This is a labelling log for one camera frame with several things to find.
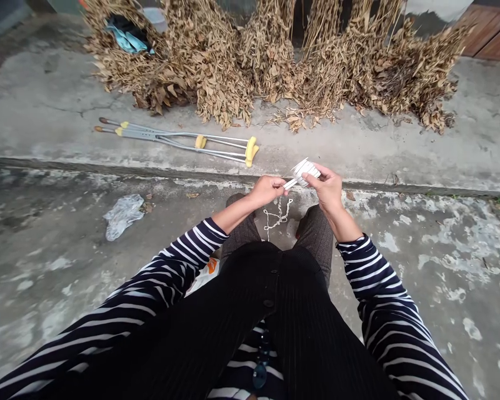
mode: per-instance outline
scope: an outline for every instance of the white string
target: white string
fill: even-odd
[[[267,231],[267,242],[270,242],[271,241],[271,237],[269,235],[269,230],[272,229],[272,228],[275,228],[276,226],[278,226],[279,224],[281,224],[282,222],[287,222],[287,217],[289,216],[289,206],[291,205],[291,203],[293,202],[293,199],[289,199],[289,201],[287,202],[287,209],[285,211],[285,215],[283,215],[283,212],[282,212],[282,198],[280,197],[279,198],[279,201],[278,201],[278,210],[279,210],[279,215],[276,215],[276,214],[273,214],[273,213],[269,213],[267,210],[263,210],[263,212],[265,213],[265,215],[267,216],[267,225],[265,227],[263,227],[263,229],[265,231]],[[278,218],[278,221],[273,225],[273,226],[269,226],[268,224],[268,216],[274,216],[274,217],[277,217]]]

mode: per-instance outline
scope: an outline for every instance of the striped shirt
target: striped shirt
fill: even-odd
[[[66,374],[80,374],[98,354],[126,340],[149,318],[180,301],[226,234],[207,218],[176,239],[109,295],[93,312],[46,343],[0,379],[0,399],[22,398]],[[368,236],[339,243],[345,270],[362,320],[363,340],[403,398],[467,399],[435,347],[418,308],[389,263]],[[256,392],[251,381],[255,354],[266,321],[241,344],[209,398],[285,398],[283,376],[271,351],[266,384]]]

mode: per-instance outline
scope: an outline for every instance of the black pants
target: black pants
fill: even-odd
[[[243,197],[242,193],[230,196],[226,207]],[[306,215],[300,221],[297,236],[298,240],[294,247],[305,248],[315,258],[324,274],[326,287],[329,287],[329,276],[332,271],[333,232],[318,205],[308,208]],[[252,213],[232,231],[230,237],[222,245],[221,271],[222,264],[235,250],[244,244],[260,241],[261,237]]]

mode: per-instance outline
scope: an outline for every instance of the hand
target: hand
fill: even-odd
[[[263,175],[254,185],[254,188],[247,196],[252,201],[255,209],[270,203],[276,197],[287,196],[288,191],[283,189],[286,182],[282,178]]]
[[[325,214],[332,214],[343,208],[341,194],[343,188],[343,178],[333,172],[331,169],[322,165],[313,163],[321,172],[317,179],[314,176],[304,172],[302,178],[317,191],[318,203]]]

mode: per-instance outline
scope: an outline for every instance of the striped sleeve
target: striped sleeve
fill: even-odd
[[[467,399],[402,281],[365,234],[338,243],[366,348],[403,398]]]
[[[181,300],[227,239],[211,218],[177,238],[97,309],[0,379],[0,399],[27,397],[67,373],[81,373],[147,319]]]

